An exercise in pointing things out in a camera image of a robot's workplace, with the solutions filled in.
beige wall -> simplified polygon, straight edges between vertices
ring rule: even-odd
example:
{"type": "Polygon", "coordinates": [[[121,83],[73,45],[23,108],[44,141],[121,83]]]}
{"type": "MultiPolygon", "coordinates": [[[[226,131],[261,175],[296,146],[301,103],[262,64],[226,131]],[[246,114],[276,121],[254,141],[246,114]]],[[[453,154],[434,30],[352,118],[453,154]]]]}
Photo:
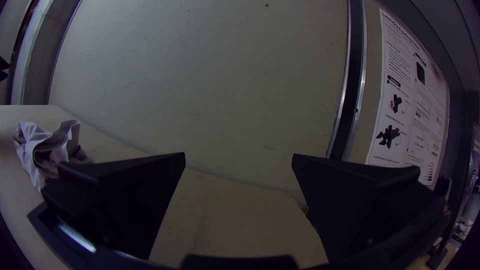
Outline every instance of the beige wall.
{"type": "Polygon", "coordinates": [[[83,0],[49,102],[152,154],[304,198],[293,153],[324,156],[346,0],[83,0]]]}
{"type": "MultiPolygon", "coordinates": [[[[31,0],[8,0],[0,14],[0,56],[10,62],[15,40],[31,0]]],[[[5,104],[7,80],[0,82],[0,104],[5,104]]]]}

crumpled garment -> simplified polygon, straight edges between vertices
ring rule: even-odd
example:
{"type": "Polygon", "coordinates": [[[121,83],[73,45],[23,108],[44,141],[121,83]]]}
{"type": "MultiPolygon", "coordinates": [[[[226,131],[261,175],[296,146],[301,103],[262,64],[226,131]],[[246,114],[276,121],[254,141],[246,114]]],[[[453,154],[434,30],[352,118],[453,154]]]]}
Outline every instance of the crumpled garment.
{"type": "Polygon", "coordinates": [[[48,179],[59,178],[57,163],[93,163],[79,145],[80,122],[67,120],[53,133],[35,123],[20,121],[13,144],[31,183],[40,192],[48,179]]]}

poster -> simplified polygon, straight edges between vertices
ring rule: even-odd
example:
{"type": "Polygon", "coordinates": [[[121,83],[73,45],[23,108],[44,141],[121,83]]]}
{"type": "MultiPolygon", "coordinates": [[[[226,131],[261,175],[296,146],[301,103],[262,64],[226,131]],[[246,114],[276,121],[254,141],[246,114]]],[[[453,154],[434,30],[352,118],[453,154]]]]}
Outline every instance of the poster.
{"type": "Polygon", "coordinates": [[[446,124],[447,84],[434,61],[402,24],[380,8],[382,81],[366,163],[420,167],[433,182],[446,124]]]}

metal frame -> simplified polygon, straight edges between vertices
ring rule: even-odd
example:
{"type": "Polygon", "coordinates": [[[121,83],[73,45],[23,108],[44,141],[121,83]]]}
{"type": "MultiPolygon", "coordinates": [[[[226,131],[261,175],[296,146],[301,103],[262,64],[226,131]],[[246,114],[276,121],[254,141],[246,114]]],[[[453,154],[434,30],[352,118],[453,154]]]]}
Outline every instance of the metal frame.
{"type": "Polygon", "coordinates": [[[337,132],[339,131],[340,119],[342,118],[342,111],[344,109],[344,102],[345,102],[345,93],[347,91],[347,80],[349,77],[349,67],[350,67],[350,45],[352,42],[352,11],[350,7],[350,1],[346,0],[347,4],[347,23],[346,23],[346,55],[345,55],[345,70],[343,74],[343,82],[341,85],[341,93],[340,93],[340,102],[338,103],[338,111],[336,112],[335,122],[333,124],[333,131],[330,137],[330,143],[328,144],[328,149],[326,151],[325,157],[330,158],[332,154],[332,149],[334,147],[335,139],[337,138],[337,132]]]}
{"type": "Polygon", "coordinates": [[[352,149],[352,144],[354,142],[355,134],[357,133],[357,128],[359,125],[360,112],[362,110],[362,100],[364,98],[364,89],[365,89],[365,77],[367,75],[367,9],[365,7],[365,0],[361,0],[361,9],[362,9],[362,55],[361,55],[361,75],[360,75],[360,84],[358,86],[358,93],[356,96],[356,106],[353,116],[353,121],[351,123],[350,134],[348,135],[348,141],[346,143],[345,151],[343,152],[342,160],[347,161],[352,149]]]}

poster title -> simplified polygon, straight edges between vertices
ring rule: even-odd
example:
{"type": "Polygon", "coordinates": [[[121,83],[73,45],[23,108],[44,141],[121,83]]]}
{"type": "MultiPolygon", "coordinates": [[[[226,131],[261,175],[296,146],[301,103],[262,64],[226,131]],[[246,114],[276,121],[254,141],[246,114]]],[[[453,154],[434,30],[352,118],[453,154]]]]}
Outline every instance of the poster title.
{"type": "Polygon", "coordinates": [[[382,16],[390,22],[392,26],[394,26],[409,42],[412,44],[417,51],[420,51],[419,46],[417,45],[417,42],[405,31],[405,29],[397,24],[397,22],[392,19],[387,13],[382,12],[382,16]]]}

